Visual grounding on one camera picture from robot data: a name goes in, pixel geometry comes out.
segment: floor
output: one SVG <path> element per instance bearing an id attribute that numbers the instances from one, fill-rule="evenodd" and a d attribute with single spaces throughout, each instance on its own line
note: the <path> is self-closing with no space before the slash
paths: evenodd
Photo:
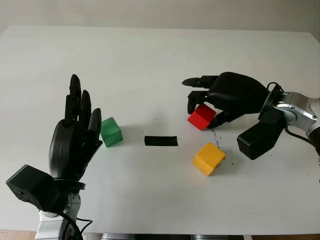
<path id="1" fill-rule="evenodd" d="M 0 240 L 34 240 L 36 236 L 32 231 L 0 230 Z M 95 240 L 95 236 L 88 234 L 86 240 Z M 320 234 L 307 235 L 259 235 L 252 236 L 253 240 L 320 240 Z"/>

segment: white wall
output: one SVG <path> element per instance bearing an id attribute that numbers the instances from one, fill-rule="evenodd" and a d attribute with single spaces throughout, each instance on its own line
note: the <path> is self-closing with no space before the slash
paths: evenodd
<path id="1" fill-rule="evenodd" d="M 320 0 L 0 0 L 10 25 L 277 30 L 320 39 Z"/>

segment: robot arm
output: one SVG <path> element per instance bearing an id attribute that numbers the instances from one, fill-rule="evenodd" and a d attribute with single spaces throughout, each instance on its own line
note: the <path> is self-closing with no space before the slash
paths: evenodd
<path id="1" fill-rule="evenodd" d="M 257 80 L 224 72 L 219 76 L 189 78 L 183 85 L 206 88 L 188 96 L 188 113 L 204 102 L 222 110 L 209 124 L 216 128 L 244 114 L 259 114 L 259 122 L 237 138 L 241 152 L 254 160 L 276 144 L 283 129 L 292 125 L 303 129 L 320 155 L 320 98 L 308 98 L 297 92 L 284 92 L 276 85 L 269 91 Z"/>
<path id="2" fill-rule="evenodd" d="M 284 92 L 273 107 L 283 113 L 287 125 L 305 131 L 320 155 L 320 98 L 309 98 L 298 92 Z"/>
<path id="3" fill-rule="evenodd" d="M 50 175 L 24 165 L 6 181 L 18 199 L 40 210 L 37 240 L 65 240 L 73 236 L 72 239 L 82 239 L 76 219 L 81 205 L 79 191 L 85 189 L 85 184 L 79 180 L 102 144 L 101 111 L 97 108 L 91 113 L 89 93 L 81 93 L 75 74 L 69 89 L 64 119 L 55 127 L 50 145 Z"/>

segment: mark on table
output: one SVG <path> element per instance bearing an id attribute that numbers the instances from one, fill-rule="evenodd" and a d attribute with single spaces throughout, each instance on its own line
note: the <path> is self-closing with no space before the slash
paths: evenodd
<path id="1" fill-rule="evenodd" d="M 218 149 L 220 148 L 220 144 L 219 141 L 217 139 L 217 133 L 214 129 L 211 130 L 213 132 L 213 136 L 214 136 L 214 141 L 215 141 L 215 145 L 218 147 Z"/>

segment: cable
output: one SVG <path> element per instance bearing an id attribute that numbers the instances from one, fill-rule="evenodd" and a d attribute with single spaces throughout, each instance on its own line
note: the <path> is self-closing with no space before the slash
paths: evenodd
<path id="1" fill-rule="evenodd" d="M 90 225 L 90 224 L 92 224 L 93 223 L 93 221 L 92 220 L 89 220 L 89 219 L 81 219 L 81 218 L 76 218 L 77 220 L 79 220 L 79 221 L 82 221 L 82 222 L 89 222 L 87 225 L 85 225 L 82 229 L 81 229 L 81 233 L 83 233 L 84 232 L 84 230 Z"/>
<path id="2" fill-rule="evenodd" d="M 279 85 L 279 83 L 277 83 L 277 82 L 275 82 L 275 81 L 269 82 L 268 85 L 266 86 L 266 89 L 269 90 L 269 87 L 270 87 L 271 84 L 277 85 L 278 87 L 280 87 L 280 90 L 281 90 L 282 92 L 284 92 L 284 90 L 283 90 L 282 87 Z"/>
<path id="3" fill-rule="evenodd" d="M 66 233 L 65 232 L 67 231 L 67 226 L 71 225 L 73 227 L 74 231 L 75 231 L 75 236 L 78 238 L 78 240 L 84 240 L 83 237 L 82 237 L 82 233 L 80 232 L 77 224 L 75 223 L 75 221 L 72 220 L 71 217 L 69 217 L 67 214 L 65 214 L 62 211 L 58 211 L 58 212 L 55 212 L 55 213 L 58 214 L 59 216 L 63 217 L 68 222 L 66 224 L 66 227 L 64 228 L 64 231 L 63 231 L 64 237 L 66 237 Z"/>
<path id="4" fill-rule="evenodd" d="M 67 234 L 67 230 L 68 230 L 69 225 L 70 225 L 69 222 L 67 222 L 66 225 L 65 225 L 65 228 L 64 228 L 63 234 L 62 234 L 62 240 L 66 239 L 66 234 Z"/>
<path id="5" fill-rule="evenodd" d="M 289 131 L 288 126 L 285 126 L 284 130 L 285 130 L 285 132 L 286 132 L 287 134 L 289 134 L 289 135 L 291 135 L 291 136 L 293 136 L 293 137 L 296 137 L 296 138 L 298 138 L 298 139 L 301 139 L 301 140 L 307 142 L 308 144 L 311 144 L 311 145 L 312 145 L 312 143 L 311 143 L 307 138 L 305 138 L 305 137 L 303 137 L 303 136 L 300 136 L 300 135 L 298 135 L 298 134 L 295 134 L 295 133 Z"/>

